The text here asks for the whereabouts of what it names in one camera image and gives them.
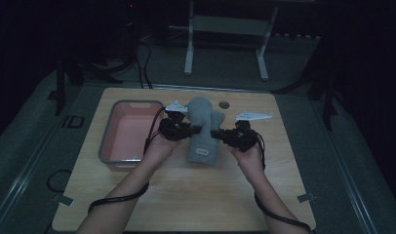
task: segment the pink container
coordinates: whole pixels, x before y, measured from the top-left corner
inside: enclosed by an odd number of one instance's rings
[[[162,107],[157,100],[120,100],[113,105],[99,150],[100,160],[111,171],[127,171],[140,162],[153,119]],[[163,115],[162,111],[152,133]]]

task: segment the dark background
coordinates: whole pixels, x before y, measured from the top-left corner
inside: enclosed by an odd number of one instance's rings
[[[237,3],[203,1],[200,11],[262,18],[264,10]],[[320,36],[310,72],[337,75],[336,86],[396,197],[396,1],[284,4],[273,31]],[[73,53],[105,64],[110,48],[130,23],[128,53],[136,53],[137,26],[147,25],[163,41],[169,24],[186,26],[188,1],[0,0],[0,135],[37,84]]]

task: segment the wooden tabletop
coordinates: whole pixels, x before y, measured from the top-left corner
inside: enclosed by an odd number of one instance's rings
[[[225,113],[222,129],[233,129],[242,111],[268,113],[271,119],[252,121],[252,129],[264,138],[265,173],[295,216],[313,229],[316,226],[297,163],[274,96],[217,91],[106,89],[86,135],[64,196],[72,206],[60,205],[53,221],[57,231],[73,231],[87,215],[89,205],[103,198],[126,175],[112,172],[98,153],[113,104],[122,99],[160,100],[164,105],[178,100],[187,104],[194,97],[209,98],[214,109]],[[220,101],[230,104],[218,107]],[[150,181],[139,198],[126,229],[133,231],[261,231],[268,230],[254,200],[254,190],[221,142],[215,166],[186,161],[189,140],[179,146]]]

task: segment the gray cloth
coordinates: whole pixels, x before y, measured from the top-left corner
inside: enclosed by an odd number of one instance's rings
[[[225,115],[213,110],[211,102],[206,97],[195,97],[186,107],[186,117],[191,125],[202,127],[198,135],[191,137],[187,160],[213,166],[217,161],[219,140],[211,137],[211,130],[219,129]]]

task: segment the human arm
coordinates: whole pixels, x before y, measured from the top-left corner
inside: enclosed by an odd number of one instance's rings
[[[105,198],[135,194],[149,182],[155,171],[172,155],[181,141],[166,140],[158,134],[152,140],[140,163]],[[121,234],[138,199],[94,207],[80,224],[77,233]]]
[[[273,214],[292,220],[297,220],[297,218],[280,199],[274,187],[265,176],[261,162],[260,147],[255,145],[246,152],[241,152],[238,149],[232,148],[231,154],[237,159],[238,166],[240,167],[247,181],[253,187],[263,206]],[[266,214],[263,215],[272,234],[308,233],[306,229],[302,227],[290,225]]]

